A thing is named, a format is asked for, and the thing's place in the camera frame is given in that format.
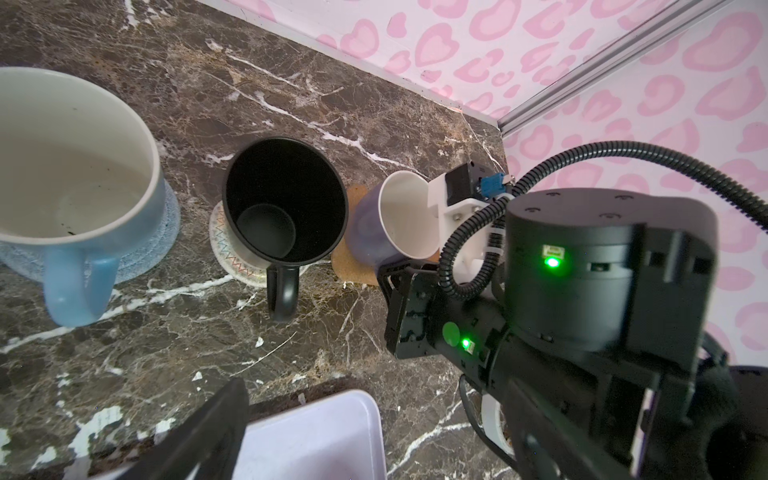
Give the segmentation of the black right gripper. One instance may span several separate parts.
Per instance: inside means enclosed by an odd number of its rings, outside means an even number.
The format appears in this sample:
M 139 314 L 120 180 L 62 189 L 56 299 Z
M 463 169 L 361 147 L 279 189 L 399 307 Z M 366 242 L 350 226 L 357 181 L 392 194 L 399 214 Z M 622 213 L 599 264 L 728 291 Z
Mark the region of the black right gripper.
M 609 189 L 525 194 L 505 211 L 503 294 L 445 294 L 433 263 L 381 268 L 388 349 L 442 355 L 476 384 L 685 382 L 717 267 L 715 213 Z

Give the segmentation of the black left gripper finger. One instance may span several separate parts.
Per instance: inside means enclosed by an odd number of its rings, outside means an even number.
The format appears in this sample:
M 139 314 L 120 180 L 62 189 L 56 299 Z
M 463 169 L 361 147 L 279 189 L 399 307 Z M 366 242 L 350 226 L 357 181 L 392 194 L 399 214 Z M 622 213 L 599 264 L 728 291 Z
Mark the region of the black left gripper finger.
M 230 479 L 248 424 L 249 396 L 233 378 L 122 479 Z

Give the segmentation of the white multicolour stitched coaster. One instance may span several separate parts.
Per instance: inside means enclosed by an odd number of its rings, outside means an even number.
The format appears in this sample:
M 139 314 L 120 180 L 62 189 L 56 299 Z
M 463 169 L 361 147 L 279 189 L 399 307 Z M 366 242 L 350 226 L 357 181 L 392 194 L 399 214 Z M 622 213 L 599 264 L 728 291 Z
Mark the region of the white multicolour stitched coaster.
M 266 288 L 268 264 L 244 248 L 237 251 L 233 239 L 236 237 L 228 227 L 223 203 L 219 201 L 209 218 L 209 240 L 216 260 L 235 280 L 252 287 Z

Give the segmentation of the lavender mug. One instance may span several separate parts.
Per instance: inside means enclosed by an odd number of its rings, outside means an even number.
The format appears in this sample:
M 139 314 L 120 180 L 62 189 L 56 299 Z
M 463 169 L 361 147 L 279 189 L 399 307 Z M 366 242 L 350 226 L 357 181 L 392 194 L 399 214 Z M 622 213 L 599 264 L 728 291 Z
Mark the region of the lavender mug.
M 355 260 L 374 269 L 432 257 L 440 236 L 438 218 L 428 206 L 428 182 L 410 171 L 389 175 L 355 207 L 346 245 Z

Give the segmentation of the black mug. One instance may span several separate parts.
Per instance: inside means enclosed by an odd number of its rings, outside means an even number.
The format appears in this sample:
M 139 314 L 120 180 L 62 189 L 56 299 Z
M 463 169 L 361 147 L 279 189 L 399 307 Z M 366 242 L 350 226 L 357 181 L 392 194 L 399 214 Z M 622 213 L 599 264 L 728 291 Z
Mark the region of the black mug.
M 232 250 L 266 271 L 271 319 L 291 321 L 300 268 L 326 257 L 344 235 L 348 198 L 341 177 L 305 142 L 261 138 L 230 162 L 222 205 Z

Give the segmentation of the blue woven round coaster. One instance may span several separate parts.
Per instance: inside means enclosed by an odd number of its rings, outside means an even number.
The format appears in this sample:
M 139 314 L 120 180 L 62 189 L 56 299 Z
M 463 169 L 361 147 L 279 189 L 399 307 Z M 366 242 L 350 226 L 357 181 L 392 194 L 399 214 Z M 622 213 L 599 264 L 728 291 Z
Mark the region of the blue woven round coaster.
M 163 260 L 172 248 L 180 230 L 181 213 L 174 191 L 165 181 L 165 205 L 161 222 L 143 244 L 122 256 L 115 283 L 132 280 Z M 42 256 L 34 250 L 1 244 L 1 262 L 17 274 L 41 283 L 44 275 Z

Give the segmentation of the light blue mug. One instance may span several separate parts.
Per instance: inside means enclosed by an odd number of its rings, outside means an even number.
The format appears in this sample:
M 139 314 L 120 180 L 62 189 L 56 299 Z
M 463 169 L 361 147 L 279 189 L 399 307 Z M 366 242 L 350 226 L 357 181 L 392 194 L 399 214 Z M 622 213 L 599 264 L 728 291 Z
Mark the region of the light blue mug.
M 144 121 L 73 75 L 1 70 L 1 240 L 42 260 L 45 305 L 63 327 L 97 322 L 120 259 L 165 213 L 167 187 Z

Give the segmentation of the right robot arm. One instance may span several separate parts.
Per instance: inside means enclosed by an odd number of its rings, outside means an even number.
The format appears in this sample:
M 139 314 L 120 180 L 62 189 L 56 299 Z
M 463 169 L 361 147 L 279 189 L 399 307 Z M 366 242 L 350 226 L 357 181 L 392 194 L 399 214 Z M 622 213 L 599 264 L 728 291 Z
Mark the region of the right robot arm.
M 436 264 L 377 277 L 399 359 L 441 355 L 498 401 L 525 479 L 763 479 L 763 368 L 704 331 L 717 267 L 705 204 L 609 189 L 539 191 L 501 210 L 494 293 Z

